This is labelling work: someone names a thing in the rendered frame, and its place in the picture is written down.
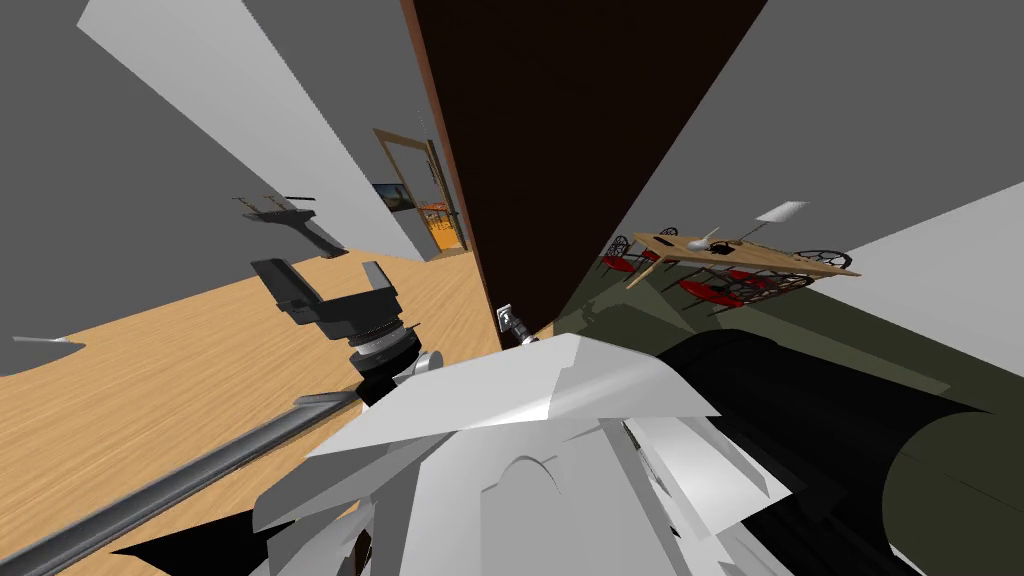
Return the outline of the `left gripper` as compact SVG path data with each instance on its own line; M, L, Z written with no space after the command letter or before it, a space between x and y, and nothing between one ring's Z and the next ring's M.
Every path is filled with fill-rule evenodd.
M330 300L321 299L321 295L284 259L252 261L251 266L281 311L297 325L317 325L329 340L364 338L365 334L394 324L402 312L397 290L376 261L362 263L370 291Z

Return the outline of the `dark brown door leaf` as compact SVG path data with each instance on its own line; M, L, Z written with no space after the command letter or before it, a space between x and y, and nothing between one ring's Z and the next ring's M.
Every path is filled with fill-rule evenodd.
M768 0L399 0L493 308L553 322Z

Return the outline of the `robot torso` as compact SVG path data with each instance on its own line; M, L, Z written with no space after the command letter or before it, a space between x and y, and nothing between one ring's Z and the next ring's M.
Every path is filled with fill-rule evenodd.
M563 334L398 386L261 495L248 576L795 576L790 490L668 364Z

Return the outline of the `long dark grey bar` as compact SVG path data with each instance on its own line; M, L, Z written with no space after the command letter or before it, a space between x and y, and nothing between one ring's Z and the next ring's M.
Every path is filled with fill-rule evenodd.
M300 397L287 412L1 560L0 576L55 576L358 399L352 390Z

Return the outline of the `wooden dining table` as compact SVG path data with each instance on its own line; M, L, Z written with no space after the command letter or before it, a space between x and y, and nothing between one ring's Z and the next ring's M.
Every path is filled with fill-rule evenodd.
M793 253L785 253L750 242L744 236L733 240L718 239L714 238L715 233L717 233L717 229L703 237L670 237L673 246L666 247L662 253L662 257L656 262L638 273L626 286L626 290L637 286L656 266L662 265L668 260L675 260L679 263L700 264L703 268L732 266L746 269L748 271L788 272L809 275L814 279L835 276L860 276L859 273L847 269L828 266L817 261L797 257ZM631 242L632 247L637 243L648 242L652 236L658 237L659 234L635 233Z

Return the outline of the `framed wall picture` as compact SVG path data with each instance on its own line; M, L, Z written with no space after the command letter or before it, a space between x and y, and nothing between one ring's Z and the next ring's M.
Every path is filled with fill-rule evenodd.
M416 201L413 199L404 184L374 184L373 188L388 210L392 213L415 210L418 208Z

